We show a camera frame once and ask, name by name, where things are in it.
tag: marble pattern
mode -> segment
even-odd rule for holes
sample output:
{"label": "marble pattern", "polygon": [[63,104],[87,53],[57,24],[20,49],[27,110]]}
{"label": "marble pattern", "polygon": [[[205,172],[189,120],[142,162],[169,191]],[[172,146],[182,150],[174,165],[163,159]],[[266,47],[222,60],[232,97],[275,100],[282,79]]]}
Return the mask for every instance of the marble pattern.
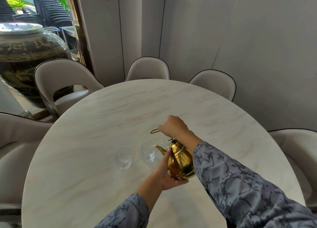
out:
{"label": "marble pattern", "polygon": [[[28,172],[22,225],[94,227],[131,195],[156,167],[144,163],[144,142],[169,115],[180,116],[200,138],[279,186],[304,204],[295,174],[271,136],[227,99],[172,80],[134,80],[99,90],[66,111],[41,142]],[[115,152],[127,147],[132,165],[119,170]],[[148,227],[226,227],[199,180],[164,191]]]}

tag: gray patterned sleeve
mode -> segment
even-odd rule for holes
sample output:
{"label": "gray patterned sleeve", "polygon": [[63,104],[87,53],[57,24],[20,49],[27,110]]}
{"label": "gray patterned sleeve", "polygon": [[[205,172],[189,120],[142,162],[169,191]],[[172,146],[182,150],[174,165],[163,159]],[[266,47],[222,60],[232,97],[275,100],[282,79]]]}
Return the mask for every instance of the gray patterned sleeve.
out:
{"label": "gray patterned sleeve", "polygon": [[133,193],[95,228],[145,228],[149,222],[149,215],[145,200],[139,194]]}
{"label": "gray patterned sleeve", "polygon": [[317,227],[308,208],[207,142],[193,157],[195,173],[228,227]]}

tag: gold teapot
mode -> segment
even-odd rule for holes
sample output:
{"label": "gold teapot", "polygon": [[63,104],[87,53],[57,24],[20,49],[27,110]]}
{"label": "gold teapot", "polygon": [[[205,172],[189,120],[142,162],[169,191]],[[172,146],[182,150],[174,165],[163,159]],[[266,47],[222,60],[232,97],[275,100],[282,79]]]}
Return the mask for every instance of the gold teapot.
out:
{"label": "gold teapot", "polygon": [[[160,132],[160,130],[152,130],[150,134],[157,132]],[[168,173],[170,176],[178,180],[186,180],[195,176],[193,156],[190,151],[174,138],[170,137],[168,140],[171,141],[168,147],[172,149],[172,154],[168,160]],[[155,147],[159,149],[162,155],[165,155],[167,150],[158,145]]]}

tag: jar lid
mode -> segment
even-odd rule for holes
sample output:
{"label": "jar lid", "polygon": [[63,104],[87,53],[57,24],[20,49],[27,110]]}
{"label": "jar lid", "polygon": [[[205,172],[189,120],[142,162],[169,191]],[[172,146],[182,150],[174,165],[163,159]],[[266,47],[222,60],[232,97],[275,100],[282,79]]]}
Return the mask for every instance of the jar lid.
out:
{"label": "jar lid", "polygon": [[0,35],[33,34],[44,31],[43,26],[31,23],[0,23]]}

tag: teapot handle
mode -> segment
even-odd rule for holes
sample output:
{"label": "teapot handle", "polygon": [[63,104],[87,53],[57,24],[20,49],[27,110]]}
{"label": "teapot handle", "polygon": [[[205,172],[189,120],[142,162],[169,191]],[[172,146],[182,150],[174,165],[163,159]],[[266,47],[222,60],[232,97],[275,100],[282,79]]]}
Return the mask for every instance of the teapot handle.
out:
{"label": "teapot handle", "polygon": [[158,133],[158,132],[160,132],[160,130],[159,129],[155,129],[155,130],[151,130],[150,134],[154,134],[154,133]]}

